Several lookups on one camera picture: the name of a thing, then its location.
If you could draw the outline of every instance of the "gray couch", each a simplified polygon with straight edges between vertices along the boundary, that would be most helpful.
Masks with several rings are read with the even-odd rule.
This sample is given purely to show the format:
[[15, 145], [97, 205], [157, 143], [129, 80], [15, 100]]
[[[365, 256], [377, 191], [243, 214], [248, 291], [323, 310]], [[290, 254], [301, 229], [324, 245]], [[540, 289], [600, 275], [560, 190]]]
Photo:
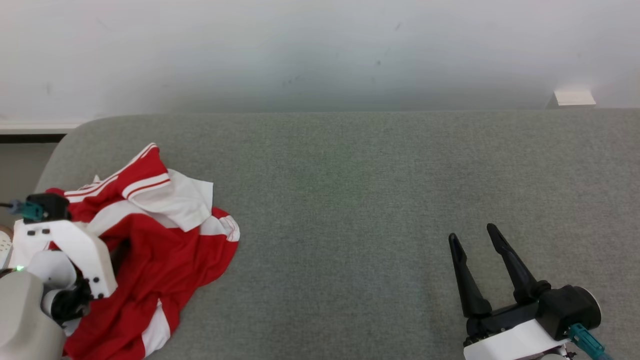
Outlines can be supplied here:
[[640, 110], [117, 117], [65, 137], [38, 190], [150, 142], [242, 233], [152, 360], [463, 359], [449, 233], [494, 309], [514, 303], [488, 222], [538, 279], [595, 295], [614, 358], [639, 351]]

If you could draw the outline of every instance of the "teal connector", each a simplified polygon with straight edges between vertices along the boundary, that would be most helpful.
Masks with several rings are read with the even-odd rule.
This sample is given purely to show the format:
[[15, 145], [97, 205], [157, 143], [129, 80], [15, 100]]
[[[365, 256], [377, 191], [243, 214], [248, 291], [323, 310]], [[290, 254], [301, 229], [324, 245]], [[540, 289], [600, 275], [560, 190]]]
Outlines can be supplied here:
[[44, 213], [40, 205], [30, 201], [26, 201], [22, 204], [22, 209], [20, 209], [20, 212], [22, 213], [23, 218], [27, 218], [33, 221], [42, 221]]
[[599, 343], [581, 323], [575, 323], [569, 328], [569, 339], [593, 360], [613, 360], [604, 352], [604, 345]]

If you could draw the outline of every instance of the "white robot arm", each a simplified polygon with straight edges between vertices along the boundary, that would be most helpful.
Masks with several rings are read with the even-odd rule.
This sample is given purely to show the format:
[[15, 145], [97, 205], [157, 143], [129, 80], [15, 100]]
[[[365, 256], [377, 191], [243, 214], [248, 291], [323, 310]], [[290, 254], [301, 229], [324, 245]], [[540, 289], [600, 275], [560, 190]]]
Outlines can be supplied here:
[[455, 234], [449, 235], [462, 312], [467, 318], [466, 360], [571, 359], [572, 341], [592, 359], [610, 359], [588, 332], [600, 325], [600, 306], [587, 290], [566, 285], [552, 289], [537, 281], [493, 224], [487, 231], [507, 267], [516, 304], [493, 310], [480, 294], [467, 267], [467, 255]]
[[0, 278], [0, 360], [59, 360], [64, 327], [87, 313], [89, 301], [111, 296], [117, 283], [107, 246], [70, 221], [66, 199], [36, 194], [27, 200], [36, 211], [14, 233], [14, 243], [53, 243], [59, 250], [37, 252], [28, 266]]

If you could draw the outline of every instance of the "gray fabric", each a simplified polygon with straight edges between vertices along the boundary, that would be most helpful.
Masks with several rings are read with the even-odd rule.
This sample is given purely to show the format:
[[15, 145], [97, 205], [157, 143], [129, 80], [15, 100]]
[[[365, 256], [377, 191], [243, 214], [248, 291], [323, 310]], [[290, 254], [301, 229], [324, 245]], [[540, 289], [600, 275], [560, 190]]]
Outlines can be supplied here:
[[38, 189], [149, 142], [214, 181], [242, 234], [152, 360], [463, 359], [449, 233], [494, 309], [513, 303], [487, 222], [538, 279], [597, 297], [613, 358], [637, 352], [640, 110], [118, 117], [65, 137]]

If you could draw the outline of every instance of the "white wall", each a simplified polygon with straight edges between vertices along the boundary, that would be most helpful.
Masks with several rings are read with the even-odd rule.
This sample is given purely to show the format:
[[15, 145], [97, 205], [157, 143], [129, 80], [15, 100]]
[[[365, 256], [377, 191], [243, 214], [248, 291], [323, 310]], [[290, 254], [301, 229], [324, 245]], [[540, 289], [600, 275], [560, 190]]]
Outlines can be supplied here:
[[0, 125], [538, 109], [556, 88], [640, 107], [640, 1], [0, 1]]

